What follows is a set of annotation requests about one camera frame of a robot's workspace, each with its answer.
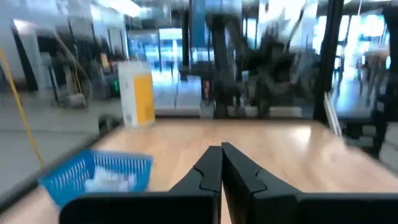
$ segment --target table surface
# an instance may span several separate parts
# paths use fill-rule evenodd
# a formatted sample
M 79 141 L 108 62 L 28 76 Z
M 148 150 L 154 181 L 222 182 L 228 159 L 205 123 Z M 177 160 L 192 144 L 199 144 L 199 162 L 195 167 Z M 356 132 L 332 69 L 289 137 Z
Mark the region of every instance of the table surface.
M 142 129 L 122 128 L 95 148 L 154 156 L 149 190 L 170 189 L 206 151 L 230 142 L 280 179 L 303 192 L 398 192 L 383 165 L 314 121 L 160 120 Z M 58 209 L 37 188 L 0 217 L 0 223 L 56 224 Z M 223 195 L 221 222 L 231 223 Z

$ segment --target blue basket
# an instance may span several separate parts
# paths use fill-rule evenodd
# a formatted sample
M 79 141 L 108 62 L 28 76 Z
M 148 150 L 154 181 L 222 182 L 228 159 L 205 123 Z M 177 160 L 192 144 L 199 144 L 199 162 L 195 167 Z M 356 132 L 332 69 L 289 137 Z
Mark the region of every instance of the blue basket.
M 94 177 L 95 166 L 118 174 L 135 174 L 137 183 L 130 191 L 145 191 L 148 186 L 152 156 L 123 152 L 83 150 L 39 179 L 54 202 L 62 208 L 85 194 L 85 181 Z

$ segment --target yellow and white box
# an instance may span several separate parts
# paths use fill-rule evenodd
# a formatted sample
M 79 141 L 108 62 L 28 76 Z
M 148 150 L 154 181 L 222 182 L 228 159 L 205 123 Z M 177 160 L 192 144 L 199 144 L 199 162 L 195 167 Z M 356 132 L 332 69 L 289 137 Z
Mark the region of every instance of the yellow and white box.
M 126 127 L 141 127 L 155 121 L 152 72 L 142 61 L 118 63 L 119 89 Z

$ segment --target black metal pole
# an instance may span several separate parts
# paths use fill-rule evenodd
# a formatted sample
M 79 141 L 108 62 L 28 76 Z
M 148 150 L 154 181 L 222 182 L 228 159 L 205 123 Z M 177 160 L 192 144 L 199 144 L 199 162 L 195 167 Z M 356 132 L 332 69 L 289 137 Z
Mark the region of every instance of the black metal pole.
M 55 86 L 55 81 L 54 81 L 54 77 L 53 77 L 53 73 L 52 73 L 52 67 L 49 66 L 49 67 L 48 67 L 48 70 L 49 70 L 49 74 L 50 74 L 50 81 L 51 81 L 52 93 L 54 94 L 55 102 L 59 103 L 59 100 L 58 100 L 58 93 L 57 93 L 57 87 Z
M 122 54 L 123 54 L 123 57 L 126 57 L 126 54 L 124 54 L 124 41 L 123 41 L 123 32 L 122 31 L 120 31 L 120 41 L 121 41 L 121 44 L 122 44 L 122 46 L 121 46 L 121 48 L 122 48 Z
M 111 31 L 109 31 L 109 28 L 107 30 L 108 30 L 108 39 L 109 39 L 109 50 L 111 52 L 113 52 L 112 41 L 111 41 Z
M 145 50 L 145 44 L 142 45 L 142 49 L 144 50 L 144 56 L 145 56 L 144 60 L 147 60 L 147 51 Z
M 189 0 L 189 8 L 188 12 L 191 13 L 193 12 L 193 0 Z M 193 51 L 192 51 L 192 46 L 193 46 L 193 37 L 192 37 L 192 16 L 188 17 L 188 52 L 189 52 L 189 60 L 190 63 L 193 63 Z
M 343 6 L 344 0 L 334 0 L 328 3 L 326 29 L 321 47 L 321 62 L 319 76 L 316 80 L 316 95 L 313 111 L 314 120 L 324 124 L 328 122 L 325 107 L 323 106 L 324 93 L 331 90 Z
M 157 30 L 157 50 L 159 53 L 159 62 L 160 62 L 160 71 L 163 70 L 163 61 L 162 61 L 162 47 L 160 46 L 162 43 L 160 41 L 160 31 Z
M 346 32 L 346 36 L 345 36 L 345 38 L 344 38 L 344 47 L 346 47 L 347 46 L 347 43 L 348 43 L 348 35 L 349 35 L 349 27 L 350 27 L 350 25 L 351 25 L 351 20 L 352 20 L 352 18 L 353 18 L 353 16 L 352 15 L 349 15 L 349 17 L 348 17 L 348 26 L 347 26 L 347 32 Z
M 383 34 L 380 37 L 379 44 L 381 44 L 381 42 L 384 41 L 384 38 L 386 36 L 386 31 L 387 31 L 387 24 L 386 24 L 386 22 L 384 22 Z
M 249 20 L 249 15 L 246 15 L 246 30 L 244 32 L 244 36 L 246 39 L 248 38 L 248 20 Z
M 256 19 L 256 37 L 254 39 L 254 49 L 257 49 L 257 32 L 259 30 L 258 26 L 259 26 L 259 16 L 257 16 Z
M 73 33 L 73 29 L 72 29 L 72 23 L 70 22 L 70 19 L 68 19 L 68 28 L 69 28 L 69 33 L 72 37 L 72 41 L 75 44 L 76 40 L 75 40 L 75 34 Z
M 189 66 L 189 11 L 182 13 L 182 65 Z
M 244 11 L 243 11 L 243 9 L 242 9 L 242 17 L 241 17 L 241 31 L 242 31 L 242 33 L 243 33 L 243 28 L 244 28 L 244 26 L 243 26 L 243 22 L 244 22 Z
M 210 61 L 210 42 L 211 42 L 211 32 L 210 29 L 207 28 L 208 34 L 207 34 L 207 61 L 209 63 L 209 71 L 211 69 L 211 61 Z
M 389 40 L 389 46 L 390 46 L 390 69 L 389 69 L 389 76 L 388 76 L 388 81 L 387 81 L 387 86 L 386 86 L 386 92 L 385 96 L 386 99 L 389 101 L 391 99 L 394 99 L 397 95 L 398 92 L 398 42 L 396 41 L 398 37 L 398 16 L 396 15 L 396 10 L 398 9 L 398 6 L 391 6 L 383 9 L 383 16 L 384 20 L 387 24 L 387 29 L 390 32 L 390 40 Z M 391 111 L 391 106 L 390 103 L 385 103 L 385 106 L 387 108 L 384 109 L 385 113 L 387 114 L 387 119 L 391 120 L 391 118 L 395 119 L 395 116 L 392 117 L 390 116 L 390 111 Z
M 94 24 L 91 24 L 91 34 L 93 34 L 93 40 L 96 42 L 97 40 L 95 38 Z

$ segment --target cable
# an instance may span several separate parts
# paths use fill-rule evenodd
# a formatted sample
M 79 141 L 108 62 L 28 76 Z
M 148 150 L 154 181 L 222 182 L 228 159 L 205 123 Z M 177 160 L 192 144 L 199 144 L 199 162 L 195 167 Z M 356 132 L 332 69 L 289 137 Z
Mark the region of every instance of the cable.
M 84 74 L 84 76 L 87 78 L 88 84 L 90 85 L 90 91 L 88 93 L 87 96 L 87 100 L 91 99 L 91 94 L 93 93 L 93 85 L 91 84 L 90 78 L 88 77 L 87 73 L 85 72 L 84 68 L 80 65 L 80 63 L 76 60 L 75 56 L 69 51 L 68 47 L 65 45 L 65 43 L 62 41 L 62 39 L 59 37 L 59 35 L 53 30 L 55 39 L 58 41 L 58 43 L 61 45 L 62 49 L 65 51 L 66 55 L 67 55 L 67 59 L 71 60 L 74 65 L 79 68 L 79 70 L 82 71 L 82 73 Z
M 80 85 L 80 82 L 79 82 L 79 79 L 78 79 L 78 75 L 77 75 L 76 64 L 74 64 L 74 65 L 75 65 L 75 78 L 76 78 L 76 80 L 77 80 L 77 87 L 78 87 L 78 89 L 79 89 L 79 92 L 80 92 L 81 94 L 83 94 L 83 90 L 81 90 L 81 85 Z
M 18 95 L 17 89 L 15 87 L 14 79 L 12 79 L 10 67 L 7 63 L 7 59 L 4 54 L 4 51 L 1 48 L 0 48 L 0 57 L 1 57 L 1 61 L 3 62 L 4 68 L 5 68 L 4 72 L 6 74 L 8 82 L 10 83 L 12 93 L 14 94 L 15 100 L 17 101 L 17 107 L 19 110 L 19 114 L 21 116 L 22 122 L 24 123 L 25 130 L 26 130 L 27 136 L 29 138 L 30 144 L 32 145 L 33 151 L 35 152 L 37 160 L 40 163 L 40 168 L 43 168 L 44 161 L 42 159 L 42 156 L 40 155 L 39 149 L 38 149 L 36 142 L 33 138 L 32 131 L 31 131 L 29 123 L 27 122 L 27 119 L 26 119 L 25 111 L 22 107 L 21 100 L 19 99 L 19 95 Z

